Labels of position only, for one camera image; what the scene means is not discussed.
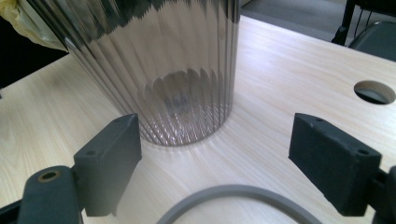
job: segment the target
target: yellow cloth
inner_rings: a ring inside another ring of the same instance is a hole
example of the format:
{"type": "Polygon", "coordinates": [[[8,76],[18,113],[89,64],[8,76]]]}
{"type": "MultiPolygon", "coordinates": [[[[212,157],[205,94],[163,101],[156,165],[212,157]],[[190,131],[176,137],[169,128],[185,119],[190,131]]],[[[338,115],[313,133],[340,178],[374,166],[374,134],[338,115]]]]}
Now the yellow cloth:
{"type": "Polygon", "coordinates": [[[52,49],[66,50],[26,0],[0,0],[0,16],[32,42],[52,49]]]}

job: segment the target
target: gray hose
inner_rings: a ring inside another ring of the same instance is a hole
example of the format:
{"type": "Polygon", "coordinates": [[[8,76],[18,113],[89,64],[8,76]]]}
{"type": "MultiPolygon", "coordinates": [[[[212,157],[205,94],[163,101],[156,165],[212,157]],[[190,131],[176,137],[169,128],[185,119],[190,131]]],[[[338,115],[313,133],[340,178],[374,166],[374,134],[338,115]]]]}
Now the gray hose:
{"type": "Polygon", "coordinates": [[[245,185],[224,185],[201,190],[183,199],[181,202],[172,207],[157,222],[157,224],[171,224],[179,217],[181,217],[181,215],[183,215],[185,212],[193,208],[195,205],[198,205],[199,203],[229,196],[246,197],[268,203],[273,207],[276,207],[280,211],[284,212],[289,217],[292,217],[299,223],[321,223],[317,218],[312,216],[312,214],[303,209],[297,203],[294,203],[291,200],[270,190],[245,185]]]}

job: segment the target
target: black clamp jaw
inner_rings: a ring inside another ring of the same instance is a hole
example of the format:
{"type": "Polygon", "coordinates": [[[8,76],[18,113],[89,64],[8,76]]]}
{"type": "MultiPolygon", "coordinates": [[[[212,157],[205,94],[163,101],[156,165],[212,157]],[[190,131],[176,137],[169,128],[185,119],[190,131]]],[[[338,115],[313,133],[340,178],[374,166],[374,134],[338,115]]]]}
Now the black clamp jaw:
{"type": "Polygon", "coordinates": [[[296,114],[289,158],[346,217],[376,211],[373,223],[396,223],[396,166],[379,169],[381,154],[324,119],[296,114]]]}
{"type": "Polygon", "coordinates": [[[136,114],[111,121],[74,156],[75,165],[53,166],[27,181],[20,201],[0,209],[2,224],[77,224],[115,215],[134,168],[142,159],[136,114]]]}

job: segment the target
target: light wood tabletop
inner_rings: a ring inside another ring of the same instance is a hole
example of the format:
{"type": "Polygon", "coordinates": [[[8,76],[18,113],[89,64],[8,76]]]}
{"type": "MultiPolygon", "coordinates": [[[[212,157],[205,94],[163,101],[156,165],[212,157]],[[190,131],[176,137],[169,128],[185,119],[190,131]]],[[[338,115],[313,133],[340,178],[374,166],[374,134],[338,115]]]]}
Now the light wood tabletop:
{"type": "MultiPolygon", "coordinates": [[[[155,223],[192,193],[223,184],[269,189],[323,223],[370,223],[342,217],[288,159],[295,113],[326,119],[396,164],[396,104],[360,99],[354,86],[374,80],[396,90],[396,63],[242,17],[233,111],[206,139],[185,147],[142,142],[119,216],[85,223],[155,223]]],[[[0,207],[21,198],[24,183],[73,155],[120,114],[71,57],[66,56],[2,90],[0,207]]],[[[177,223],[289,223],[269,205],[243,198],[203,203],[177,223]]]]}

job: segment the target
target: clear ribbed cylinder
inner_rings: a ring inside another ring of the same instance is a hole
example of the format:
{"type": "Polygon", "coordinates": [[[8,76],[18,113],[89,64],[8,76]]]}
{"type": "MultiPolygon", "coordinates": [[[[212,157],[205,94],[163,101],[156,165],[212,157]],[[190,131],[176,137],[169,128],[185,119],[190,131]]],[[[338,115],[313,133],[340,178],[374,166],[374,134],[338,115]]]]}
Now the clear ribbed cylinder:
{"type": "Polygon", "coordinates": [[[181,146],[233,104],[238,0],[30,0],[141,136],[181,146]]]}

